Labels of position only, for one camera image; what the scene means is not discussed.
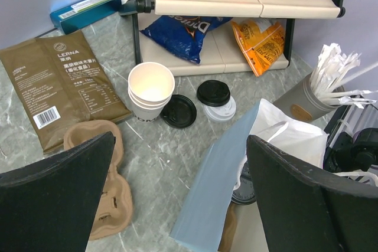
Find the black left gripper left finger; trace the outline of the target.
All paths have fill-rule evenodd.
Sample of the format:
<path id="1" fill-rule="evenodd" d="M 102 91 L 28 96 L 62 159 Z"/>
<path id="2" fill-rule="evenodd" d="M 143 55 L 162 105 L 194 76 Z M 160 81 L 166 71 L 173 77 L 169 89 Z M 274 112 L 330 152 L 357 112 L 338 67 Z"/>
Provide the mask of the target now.
<path id="1" fill-rule="evenodd" d="M 1 251 L 85 251 L 115 148 L 105 132 L 1 174 Z"/>

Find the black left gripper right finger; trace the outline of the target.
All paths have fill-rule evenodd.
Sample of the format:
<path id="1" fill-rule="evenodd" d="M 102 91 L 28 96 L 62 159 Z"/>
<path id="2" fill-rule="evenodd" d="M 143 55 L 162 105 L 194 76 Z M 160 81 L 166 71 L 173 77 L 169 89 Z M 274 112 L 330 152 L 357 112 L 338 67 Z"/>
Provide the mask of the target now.
<path id="1" fill-rule="evenodd" d="M 377 251 L 377 187 L 250 135 L 247 161 L 269 251 Z"/>

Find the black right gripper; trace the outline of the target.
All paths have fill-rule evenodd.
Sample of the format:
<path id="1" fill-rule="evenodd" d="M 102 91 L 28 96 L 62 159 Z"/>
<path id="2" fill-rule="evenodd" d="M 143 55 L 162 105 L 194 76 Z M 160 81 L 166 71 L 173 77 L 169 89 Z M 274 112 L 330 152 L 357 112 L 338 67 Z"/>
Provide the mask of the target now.
<path id="1" fill-rule="evenodd" d="M 365 128 L 350 136 L 340 133 L 332 148 L 328 147 L 323 169 L 328 172 L 367 172 L 377 166 L 377 128 Z"/>

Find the light blue paper bag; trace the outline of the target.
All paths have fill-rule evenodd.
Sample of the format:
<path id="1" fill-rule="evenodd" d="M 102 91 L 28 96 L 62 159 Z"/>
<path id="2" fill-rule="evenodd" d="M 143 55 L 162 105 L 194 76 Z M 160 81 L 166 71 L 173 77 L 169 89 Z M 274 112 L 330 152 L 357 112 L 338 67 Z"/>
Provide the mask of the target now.
<path id="1" fill-rule="evenodd" d="M 193 251 L 218 249 L 234 186 L 241 168 L 248 163 L 246 141 L 250 135 L 323 169 L 328 133 L 291 119 L 272 103 L 260 99 L 209 147 L 171 231 L 176 242 Z M 331 173 L 377 187 L 374 165 L 367 172 Z M 259 243 L 267 244 L 258 205 L 244 208 L 242 213 L 236 236 L 238 250 L 256 251 Z"/>

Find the white paper cup stack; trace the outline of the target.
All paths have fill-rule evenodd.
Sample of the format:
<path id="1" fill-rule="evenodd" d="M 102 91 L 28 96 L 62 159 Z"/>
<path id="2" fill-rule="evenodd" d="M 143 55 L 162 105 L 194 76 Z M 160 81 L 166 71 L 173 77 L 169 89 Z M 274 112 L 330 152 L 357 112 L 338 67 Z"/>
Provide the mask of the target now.
<path id="1" fill-rule="evenodd" d="M 171 99 L 174 89 L 175 78 L 166 66 L 155 62 L 138 64 L 128 76 L 132 113 L 140 122 L 153 122 Z"/>

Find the separated brown cup carrier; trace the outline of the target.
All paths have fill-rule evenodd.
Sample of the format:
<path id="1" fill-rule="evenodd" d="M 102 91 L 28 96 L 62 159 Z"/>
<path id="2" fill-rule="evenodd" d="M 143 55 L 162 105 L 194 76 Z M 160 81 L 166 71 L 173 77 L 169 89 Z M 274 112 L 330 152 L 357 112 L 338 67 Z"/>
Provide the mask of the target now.
<path id="1" fill-rule="evenodd" d="M 223 232 L 218 247 L 220 252 L 229 252 L 232 247 L 234 234 L 237 227 L 237 217 L 235 213 L 236 204 L 231 202 L 226 214 L 226 219 L 224 222 Z"/>

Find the white plastic cup lids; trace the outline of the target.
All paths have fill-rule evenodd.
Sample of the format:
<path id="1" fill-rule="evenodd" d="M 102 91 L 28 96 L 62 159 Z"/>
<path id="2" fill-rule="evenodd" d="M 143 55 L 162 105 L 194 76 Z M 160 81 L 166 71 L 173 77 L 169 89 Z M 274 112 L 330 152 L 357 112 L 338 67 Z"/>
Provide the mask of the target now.
<path id="1" fill-rule="evenodd" d="M 206 116 L 215 122 L 226 122 L 231 120 L 236 114 L 237 106 L 234 98 L 231 96 L 230 100 L 219 107 L 212 107 L 203 105 Z"/>

